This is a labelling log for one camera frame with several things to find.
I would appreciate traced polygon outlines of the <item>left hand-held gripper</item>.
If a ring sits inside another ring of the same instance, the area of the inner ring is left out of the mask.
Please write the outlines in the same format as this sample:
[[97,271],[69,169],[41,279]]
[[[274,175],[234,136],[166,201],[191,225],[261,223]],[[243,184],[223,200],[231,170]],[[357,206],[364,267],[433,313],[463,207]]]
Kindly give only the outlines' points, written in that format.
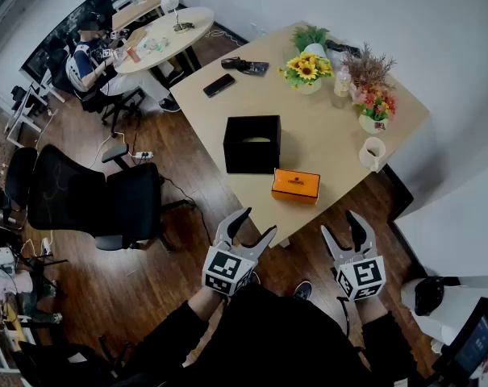
[[277,234],[277,227],[273,226],[255,243],[233,246],[233,239],[251,211],[251,207],[237,210],[218,225],[214,244],[209,247],[203,265],[202,285],[227,297],[244,286],[261,254]]

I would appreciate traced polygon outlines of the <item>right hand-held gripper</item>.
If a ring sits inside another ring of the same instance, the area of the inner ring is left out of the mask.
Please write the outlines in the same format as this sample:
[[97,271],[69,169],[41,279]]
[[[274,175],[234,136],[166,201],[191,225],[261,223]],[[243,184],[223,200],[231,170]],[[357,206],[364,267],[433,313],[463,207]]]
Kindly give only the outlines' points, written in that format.
[[336,282],[347,301],[377,296],[386,283],[386,269],[384,258],[377,255],[375,232],[358,213],[346,210],[345,216],[352,233],[353,250],[361,255],[357,256],[357,260],[351,259],[351,248],[341,247],[324,225],[320,227],[333,260],[344,262],[337,269]]

